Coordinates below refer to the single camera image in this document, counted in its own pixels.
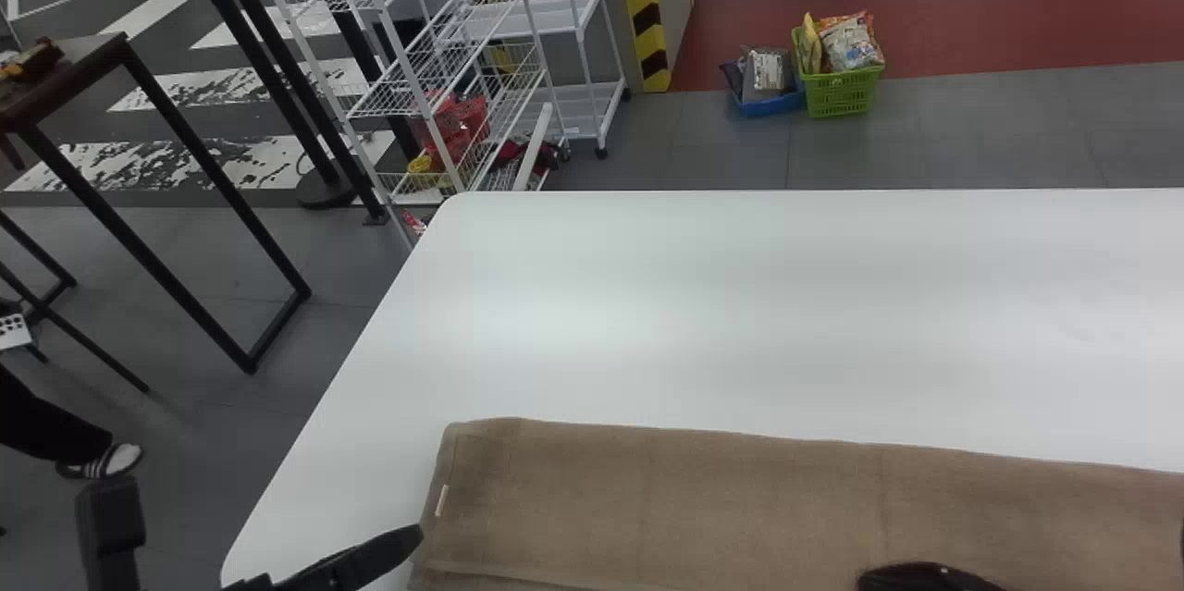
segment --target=black table leg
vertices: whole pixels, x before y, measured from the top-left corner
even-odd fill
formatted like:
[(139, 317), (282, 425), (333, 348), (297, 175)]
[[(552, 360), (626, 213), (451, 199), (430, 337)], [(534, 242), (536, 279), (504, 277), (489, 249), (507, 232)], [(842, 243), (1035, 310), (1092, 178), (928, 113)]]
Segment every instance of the black table leg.
[(5, 214), (4, 208), (0, 208), (0, 229), (4, 229), (6, 233), (17, 240), (17, 244), (25, 248), (25, 251), (27, 251), (30, 256), (37, 258), (38, 263), (45, 265), (46, 270), (58, 277), (62, 283), (66, 284), (66, 288), (73, 288), (78, 284), (78, 280), (73, 278), (73, 275), (63, 268), (62, 263), (58, 263), (49, 251), (43, 249), (40, 244), (37, 244), (37, 240), (34, 240), (33, 237), (30, 237), (30, 233), (26, 233), (25, 229), (18, 226), (17, 221), (13, 221), (7, 214)]
[(117, 374), (123, 377), (123, 380), (135, 385), (136, 390), (140, 390), (140, 392), (152, 392), (148, 384), (140, 380), (140, 377), (131, 373), (130, 370), (120, 364), (120, 361), (112, 358), (107, 351), (103, 351), (103, 347), (91, 341), (89, 336), (73, 327), (71, 321), (63, 319), (62, 315), (54, 311), (53, 308), (45, 304), (45, 302), (37, 297), (33, 291), (28, 290), (28, 288), (17, 278), (17, 275), (14, 275), (4, 263), (0, 263), (0, 281), (4, 281), (9, 288), (15, 290), (17, 295), (20, 295), (21, 300), (28, 302), (30, 307), (33, 308), (33, 311), (41, 314), (41, 317), (44, 319), (49, 319), (82, 347), (92, 352), (96, 358), (105, 362), (107, 366), (114, 368)]
[(161, 116), (168, 122), (168, 126), (173, 128), (173, 133), (181, 139), (181, 143), (185, 144), (186, 149), (189, 149), (189, 154), (193, 155), (198, 166), (201, 166), (202, 171), (213, 181), (214, 186), (218, 187), (219, 193), (226, 199), (226, 203), (234, 210), (238, 218), (242, 219), (246, 230), (251, 231), (255, 237), (255, 242), (259, 243), (259, 246), (268, 252), (268, 257), (271, 262), (276, 264), (276, 268), (283, 272), (284, 278), (291, 284), (292, 289), (301, 295), (311, 295), (313, 290), (309, 284), (304, 282), (304, 277), (301, 276), (296, 266), (291, 264), (288, 259), (288, 255), (284, 250), (276, 244), (275, 238), (268, 232), (268, 227), (263, 225), (259, 217), (255, 213), (255, 210), (246, 204), (246, 199), (243, 198), (240, 191), (234, 188), (234, 185), (226, 176), (226, 173), (221, 169), (221, 166), (214, 161), (214, 158), (210, 155), (210, 150), (206, 149), (206, 143), (198, 136), (198, 133), (193, 131), (193, 127), (186, 122), (185, 117), (181, 115), (181, 110), (176, 109), (173, 99), (168, 97), (168, 94), (156, 82), (156, 77), (148, 71), (147, 65), (141, 62), (140, 57), (130, 47), (127, 52), (127, 59), (124, 60), (128, 71), (131, 77), (135, 78), (136, 84), (140, 89), (144, 90), (144, 95), (148, 95), (148, 99), (152, 101), (153, 105), (156, 107), (156, 111), (160, 111)]
[[(53, 284), (53, 288), (47, 290), (45, 295), (41, 296), (41, 301), (45, 302), (46, 307), (52, 307), (53, 301), (65, 293), (66, 289), (73, 288), (78, 284), (78, 281), (73, 278), (73, 275), (63, 268), (62, 264), (58, 263), (49, 251), (43, 249), (40, 244), (37, 244), (37, 240), (34, 240), (33, 237), (30, 237), (30, 233), (26, 233), (25, 229), (17, 225), (17, 221), (13, 221), (7, 214), (5, 214), (2, 208), (0, 208), (0, 229), (4, 229), (5, 232), (17, 240), (17, 244), (21, 245), (25, 251), (30, 253), (30, 256), (36, 258), (43, 266), (45, 266), (46, 270), (51, 271), (51, 274), (58, 278), (58, 283)], [(30, 327), (36, 326), (41, 321), (41, 314), (30, 310), (25, 314), (25, 321), (30, 325)], [(46, 361), (45, 355), (39, 355), (40, 352), (30, 351), (30, 353), (32, 353), (38, 360), (41, 360), (41, 362)]]
[(8, 163), (12, 163), (13, 168), (18, 171), (25, 169), (25, 160), (20, 158), (17, 147), (12, 144), (12, 141), (8, 141), (8, 136), (4, 135), (4, 133), (0, 133), (0, 154), (8, 158)]
[(271, 237), (268, 227), (259, 220), (255, 210), (246, 204), (246, 199), (243, 198), (240, 191), (234, 187), (234, 184), (226, 176), (221, 166), (218, 165), (218, 161), (206, 149), (206, 143), (198, 136), (198, 133), (194, 133), (193, 127), (181, 115), (181, 110), (176, 109), (173, 99), (168, 97), (168, 94), (156, 82), (156, 77), (153, 76), (152, 71), (148, 70), (147, 65), (144, 65), (143, 60), (140, 59), (140, 56), (131, 47), (128, 47), (123, 56), (123, 65), (131, 73), (131, 77), (135, 78), (140, 89), (144, 91), (144, 95), (148, 95), (148, 99), (156, 107), (156, 111), (160, 111), (165, 121), (168, 122), (168, 126), (173, 128), (173, 133), (176, 133), (176, 136), (181, 139), (181, 143), (185, 144), (186, 149), (189, 149), (189, 154), (201, 166), (201, 169), (205, 171), (214, 186), (218, 187), (219, 193), (221, 193), (226, 203), (234, 210), (234, 213), (238, 214), (246, 230), (251, 231), (255, 242), (259, 243), (259, 246), (268, 253), (271, 262), (275, 263), (276, 268), (284, 275), (284, 278), (288, 280), (288, 284), (296, 291), (249, 352), (251, 359), (258, 362), (264, 353), (268, 352), (271, 342), (278, 338), (288, 320), (296, 313), (296, 309), (313, 295), (313, 288), (309, 288), (308, 282), (304, 281), (304, 277), (301, 276), (291, 261), (288, 259), (288, 255), (284, 253), (284, 250)]
[(153, 253), (152, 249), (144, 244), (144, 240), (140, 238), (131, 230), (131, 226), (123, 220), (115, 212), (109, 203), (97, 191), (95, 187), (90, 186), (86, 178), (82, 176), (82, 173), (70, 163), (70, 160), (58, 152), (53, 141), (45, 136), (37, 127), (21, 128), (18, 135), (25, 144), (33, 149), (37, 156), (43, 163), (53, 171), (53, 174), (62, 179), (62, 182), (73, 193), (90, 213), (98, 219), (98, 223), (103, 224), (115, 239), (128, 250), (129, 253), (139, 262), (148, 274), (156, 280), (156, 283), (161, 284), (161, 288), (168, 293), (168, 295), (185, 309), (186, 314), (192, 317), (211, 339), (214, 340), (223, 352), (230, 355), (230, 359), (238, 365), (238, 368), (243, 370), (249, 374), (253, 374), (258, 370), (258, 364), (245, 352), (243, 347), (234, 341), (234, 338), (230, 335), (212, 316), (206, 308), (193, 296), (192, 293), (181, 280), (176, 278), (176, 275), (165, 265), (161, 259)]

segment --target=towel tag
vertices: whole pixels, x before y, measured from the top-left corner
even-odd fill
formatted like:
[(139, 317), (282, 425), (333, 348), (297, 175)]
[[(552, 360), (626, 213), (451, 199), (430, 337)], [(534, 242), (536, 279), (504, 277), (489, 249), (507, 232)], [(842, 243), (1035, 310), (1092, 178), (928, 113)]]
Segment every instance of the towel tag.
[(448, 500), (448, 486), (440, 487), (440, 497), (436, 501), (436, 518), (439, 519), (440, 513), (444, 512), (444, 501)]

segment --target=chip bag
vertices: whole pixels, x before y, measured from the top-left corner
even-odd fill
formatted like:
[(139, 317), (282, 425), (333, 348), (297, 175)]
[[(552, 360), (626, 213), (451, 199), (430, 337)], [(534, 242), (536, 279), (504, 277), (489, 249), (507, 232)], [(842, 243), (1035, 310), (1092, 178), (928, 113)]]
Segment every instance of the chip bag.
[(802, 19), (802, 41), (798, 44), (798, 60), (802, 72), (812, 76), (822, 73), (822, 40), (809, 13)]
[(867, 11), (818, 21), (818, 36), (832, 72), (841, 73), (884, 63), (871, 23), (873, 15)]

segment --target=black pants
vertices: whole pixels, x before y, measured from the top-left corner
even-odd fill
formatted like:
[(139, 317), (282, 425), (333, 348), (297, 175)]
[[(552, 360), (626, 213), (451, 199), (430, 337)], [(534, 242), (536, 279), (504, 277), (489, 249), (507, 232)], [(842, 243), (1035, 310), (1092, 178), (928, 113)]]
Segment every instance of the black pants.
[(111, 432), (37, 397), (0, 367), (0, 445), (26, 455), (85, 464), (111, 444)]

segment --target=gray floor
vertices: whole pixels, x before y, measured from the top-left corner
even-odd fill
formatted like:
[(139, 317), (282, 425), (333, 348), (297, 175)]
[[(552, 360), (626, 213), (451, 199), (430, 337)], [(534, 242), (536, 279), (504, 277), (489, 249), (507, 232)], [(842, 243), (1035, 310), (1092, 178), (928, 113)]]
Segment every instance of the gray floor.
[[(315, 291), (249, 378), (81, 208), (9, 208), (83, 284), (58, 309), (157, 391), (146, 398), (43, 325), (52, 365), (4, 362), (39, 394), (148, 454), (136, 469), (149, 546), (147, 589), (218, 589), (221, 557), (405, 259), (391, 229), (360, 211), (260, 216)], [(256, 339), (288, 291), (224, 208), (127, 208), (124, 216), (237, 339)], [(0, 256), (30, 282), (50, 278), (7, 239)], [(5, 589), (84, 589), (73, 531), (78, 483), (0, 448), (0, 579)]]
[(867, 115), (757, 120), (722, 91), (641, 95), (612, 156), (553, 189), (1184, 186), (1184, 62), (882, 81)]
[[(866, 116), (736, 116), (722, 92), (643, 95), (622, 107), (612, 156), (578, 146), (551, 189), (1184, 186), (1184, 63), (887, 81)], [(43, 326), (41, 366), (5, 362), (46, 398), (142, 442), (136, 471), (146, 586), (215, 589), (223, 554), (403, 261), (361, 211), (259, 213), (316, 291), (249, 378), (75, 207), (12, 207), (82, 287), (60, 304), (149, 380), (146, 399)], [(287, 297), (283, 280), (224, 208), (127, 208), (127, 218), (244, 342)], [(0, 237), (0, 256), (47, 276)], [(78, 484), (0, 449), (5, 587), (81, 589)]]

